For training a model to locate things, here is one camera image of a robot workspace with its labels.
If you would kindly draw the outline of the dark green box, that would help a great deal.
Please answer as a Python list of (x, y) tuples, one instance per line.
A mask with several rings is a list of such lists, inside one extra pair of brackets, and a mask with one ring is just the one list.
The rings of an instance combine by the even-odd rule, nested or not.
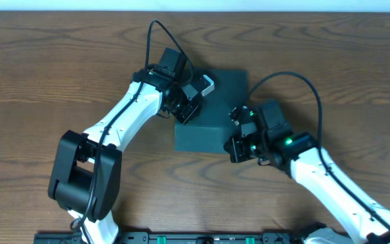
[(200, 98), (200, 113), (183, 125), (175, 122), (174, 149), (177, 152), (221, 153), (223, 145), (238, 132), (229, 113), (246, 98), (248, 89), (245, 70), (197, 70), (196, 78), (207, 75), (215, 89)]

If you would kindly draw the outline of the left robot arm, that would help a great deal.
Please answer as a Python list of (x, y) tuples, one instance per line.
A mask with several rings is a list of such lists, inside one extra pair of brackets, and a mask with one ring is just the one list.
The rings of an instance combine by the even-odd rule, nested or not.
[(74, 218), (70, 229), (80, 234), (80, 242), (116, 241), (112, 207), (122, 155), (142, 125), (161, 110), (186, 124), (199, 114), (200, 99), (215, 89), (208, 75), (193, 69), (184, 81), (189, 62), (182, 52), (167, 48), (158, 64), (133, 74), (127, 93), (104, 118), (81, 134), (68, 130), (61, 137), (48, 195)]

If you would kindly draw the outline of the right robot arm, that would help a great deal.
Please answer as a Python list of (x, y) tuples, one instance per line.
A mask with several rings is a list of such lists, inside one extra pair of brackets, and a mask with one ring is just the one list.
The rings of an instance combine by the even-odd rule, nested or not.
[(390, 210), (349, 178), (311, 134), (294, 133), (277, 101), (237, 106), (230, 119), (240, 128), (223, 146), (231, 162), (257, 159), (284, 172), (325, 206), (350, 241), (390, 243)]

